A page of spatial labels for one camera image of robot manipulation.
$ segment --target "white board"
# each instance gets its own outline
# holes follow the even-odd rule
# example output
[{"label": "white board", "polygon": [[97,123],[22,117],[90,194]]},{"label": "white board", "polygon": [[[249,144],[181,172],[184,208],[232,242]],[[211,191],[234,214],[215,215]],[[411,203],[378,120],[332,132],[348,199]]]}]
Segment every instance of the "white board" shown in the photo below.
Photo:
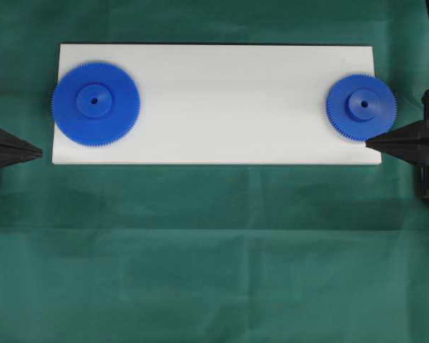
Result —
[{"label": "white board", "polygon": [[338,134],[330,87],[374,74],[371,46],[62,44],[59,79],[81,63],[123,68],[141,97],[123,139],[86,147],[54,129],[55,164],[379,164]]}]

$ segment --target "white foam board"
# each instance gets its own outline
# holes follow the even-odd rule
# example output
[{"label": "white foam board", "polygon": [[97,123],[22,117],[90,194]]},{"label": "white foam board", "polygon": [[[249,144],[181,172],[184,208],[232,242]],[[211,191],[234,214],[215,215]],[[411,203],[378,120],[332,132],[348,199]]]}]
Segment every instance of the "white foam board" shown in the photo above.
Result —
[{"label": "white foam board", "polygon": [[87,147],[54,129],[55,164],[379,164],[338,134],[330,87],[374,74],[371,46],[62,44],[59,79],[105,61],[136,82],[141,109],[123,139]]}]

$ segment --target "blue gear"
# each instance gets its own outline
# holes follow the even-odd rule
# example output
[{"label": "blue gear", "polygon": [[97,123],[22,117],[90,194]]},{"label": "blue gear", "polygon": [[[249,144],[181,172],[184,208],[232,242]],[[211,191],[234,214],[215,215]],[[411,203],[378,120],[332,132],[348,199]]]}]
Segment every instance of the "blue gear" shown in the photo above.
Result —
[{"label": "blue gear", "polygon": [[339,80],[327,96],[326,109],[337,131],[355,141],[384,134],[397,116],[397,103],[389,87],[367,75]]},{"label": "blue gear", "polygon": [[66,74],[52,97],[52,114],[71,140],[101,146],[121,139],[138,118],[134,80],[112,64],[82,64]]}]

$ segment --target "green fabric backdrop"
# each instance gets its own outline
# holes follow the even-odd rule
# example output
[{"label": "green fabric backdrop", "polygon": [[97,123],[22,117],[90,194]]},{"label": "green fabric backdrop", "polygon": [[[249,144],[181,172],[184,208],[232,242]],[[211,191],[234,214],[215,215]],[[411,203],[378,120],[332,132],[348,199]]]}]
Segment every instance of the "green fabric backdrop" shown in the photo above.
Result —
[{"label": "green fabric backdrop", "polygon": [[429,88],[424,1],[0,0],[0,127],[44,150],[0,171],[0,342],[429,342],[410,165],[53,166],[75,41],[373,45],[396,126]]}]

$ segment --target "large blue gear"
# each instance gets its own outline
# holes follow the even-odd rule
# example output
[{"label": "large blue gear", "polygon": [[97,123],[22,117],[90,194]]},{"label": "large blue gear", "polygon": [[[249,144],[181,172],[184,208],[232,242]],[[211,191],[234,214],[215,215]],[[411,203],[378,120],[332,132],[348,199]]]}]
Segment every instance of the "large blue gear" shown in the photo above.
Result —
[{"label": "large blue gear", "polygon": [[67,73],[52,97],[52,114],[71,140],[101,146],[121,139],[138,118],[134,80],[108,63],[82,64]]},{"label": "large blue gear", "polygon": [[397,103],[389,87],[373,76],[357,74],[331,88],[326,109],[337,131],[355,141],[384,134],[397,116]]}]

